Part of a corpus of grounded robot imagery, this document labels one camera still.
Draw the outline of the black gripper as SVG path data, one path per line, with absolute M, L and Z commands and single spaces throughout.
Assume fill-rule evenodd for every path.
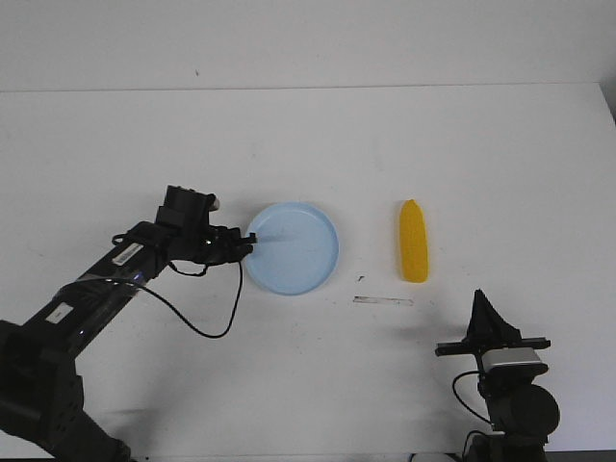
M 239 263 L 253 251 L 253 244 L 257 243 L 255 233 L 244 236 L 238 228 L 210 223 L 210 213 L 217 209 L 218 198 L 213 193 L 167 187 L 155 224 L 169 233 L 165 243 L 169 261 Z
M 479 343 L 484 331 L 486 337 L 493 342 L 492 344 Z M 493 349 L 519 347 L 546 349 L 551 346 L 551 341 L 545 337 L 522 339 L 521 331 L 504 320 L 480 289 L 474 292 L 471 319 L 465 341 L 438 343 L 434 350 L 435 355 L 437 357 L 468 354 L 477 356 Z

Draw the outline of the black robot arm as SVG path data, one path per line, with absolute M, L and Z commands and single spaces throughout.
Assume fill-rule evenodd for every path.
M 114 236 L 114 247 L 22 325 L 1 323 L 1 429 L 56 461 L 129 461 L 131 451 L 84 410 L 79 354 L 110 321 L 176 262 L 208 269 L 240 263 L 255 234 L 215 226 L 218 199 L 170 186 L 154 221 Z
M 525 338 L 504 320 L 487 296 L 475 290 L 470 322 L 459 342 L 439 343 L 438 357 L 472 355 L 474 371 L 462 372 L 451 382 L 457 391 L 460 378 L 475 374 L 477 391 L 484 399 L 488 416 L 470 406 L 475 417 L 487 423 L 490 433 L 472 430 L 465 439 L 461 461 L 545 461 L 545 444 L 557 429 L 560 410 L 553 395 L 533 383 L 548 365 L 537 352 L 551 346 L 545 337 Z

